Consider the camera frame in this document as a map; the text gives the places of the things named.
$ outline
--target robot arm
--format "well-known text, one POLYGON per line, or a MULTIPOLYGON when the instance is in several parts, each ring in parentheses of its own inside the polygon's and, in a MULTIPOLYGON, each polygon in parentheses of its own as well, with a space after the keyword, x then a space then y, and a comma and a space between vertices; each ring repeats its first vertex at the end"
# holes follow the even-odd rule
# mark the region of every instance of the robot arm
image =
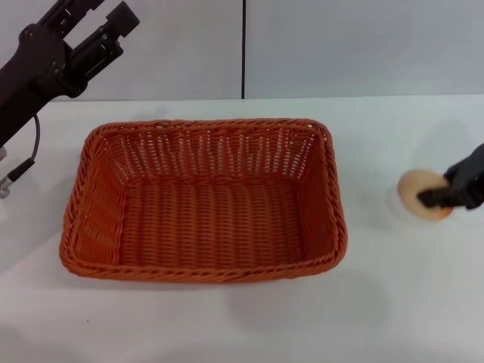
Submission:
POLYGON ((37 129, 33 155, 0 181, 0 199, 8 196, 8 187, 34 164, 40 135, 36 114, 58 96, 82 94, 88 82, 123 53, 118 38, 126 37, 139 24, 129 6, 121 2, 103 26, 72 49, 64 38, 103 1, 57 1, 37 24, 20 33, 17 51, 0 69, 0 153, 30 119, 35 118, 37 129))
POLYGON ((421 191, 417 197, 427 208, 465 206, 475 209, 484 203, 484 144, 444 174, 450 187, 421 191))

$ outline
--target black cable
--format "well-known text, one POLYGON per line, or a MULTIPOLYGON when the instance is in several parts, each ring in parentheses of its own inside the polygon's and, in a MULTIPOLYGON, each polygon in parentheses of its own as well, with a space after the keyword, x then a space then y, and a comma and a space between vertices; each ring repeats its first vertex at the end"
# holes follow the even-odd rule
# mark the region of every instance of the black cable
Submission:
POLYGON ((242 82, 240 83, 240 97, 245 99, 245 43, 247 33, 247 0, 242 0, 242 82))
POLYGON ((33 146, 32 156, 8 173, 7 177, 11 182, 16 182, 35 163, 34 159, 37 156, 40 142, 40 121, 37 115, 34 115, 33 119, 36 121, 36 143, 33 146))
POLYGON ((36 121, 36 143, 33 145, 33 152, 30 159, 34 161, 37 156, 37 151, 39 150, 39 142, 40 142, 40 121, 37 115, 33 115, 33 119, 36 121))

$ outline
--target woven pattern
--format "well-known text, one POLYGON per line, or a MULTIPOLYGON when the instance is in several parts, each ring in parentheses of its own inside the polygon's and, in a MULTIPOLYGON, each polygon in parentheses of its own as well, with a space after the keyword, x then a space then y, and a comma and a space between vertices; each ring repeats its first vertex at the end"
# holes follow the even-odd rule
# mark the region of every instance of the woven pattern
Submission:
POLYGON ((322 124, 160 120, 90 134, 60 258, 93 278, 250 282, 327 271, 346 240, 322 124))

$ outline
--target white wall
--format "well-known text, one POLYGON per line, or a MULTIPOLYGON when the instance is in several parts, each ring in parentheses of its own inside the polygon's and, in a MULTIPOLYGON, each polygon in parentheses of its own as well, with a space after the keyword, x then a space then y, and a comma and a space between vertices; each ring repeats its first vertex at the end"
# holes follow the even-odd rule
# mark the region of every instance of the white wall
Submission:
POLYGON ((482 0, 247 0, 248 98, 484 93, 482 0))
MULTIPOLYGON (((125 54, 92 80, 85 100, 240 97, 241 0, 127 0, 141 24, 120 39, 125 54)), ((55 0, 0 0, 0 65, 19 32, 55 0)), ((77 45, 119 3, 106 0, 67 37, 77 45)))

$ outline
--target white table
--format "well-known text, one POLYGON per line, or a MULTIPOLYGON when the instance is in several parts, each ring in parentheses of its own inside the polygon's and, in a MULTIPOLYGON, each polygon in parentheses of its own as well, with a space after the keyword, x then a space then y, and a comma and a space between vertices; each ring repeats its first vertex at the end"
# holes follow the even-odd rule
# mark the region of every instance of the white table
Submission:
MULTIPOLYGON (((400 210, 407 169, 443 172, 484 142, 484 96, 66 102, 40 114, 36 165, 0 202, 0 360, 477 363, 484 359, 484 208, 427 224, 400 210), (315 277, 246 285, 71 275, 62 216, 87 134, 143 119, 308 117, 334 137, 349 248, 315 277)), ((0 177, 28 157, 7 144, 0 177)))

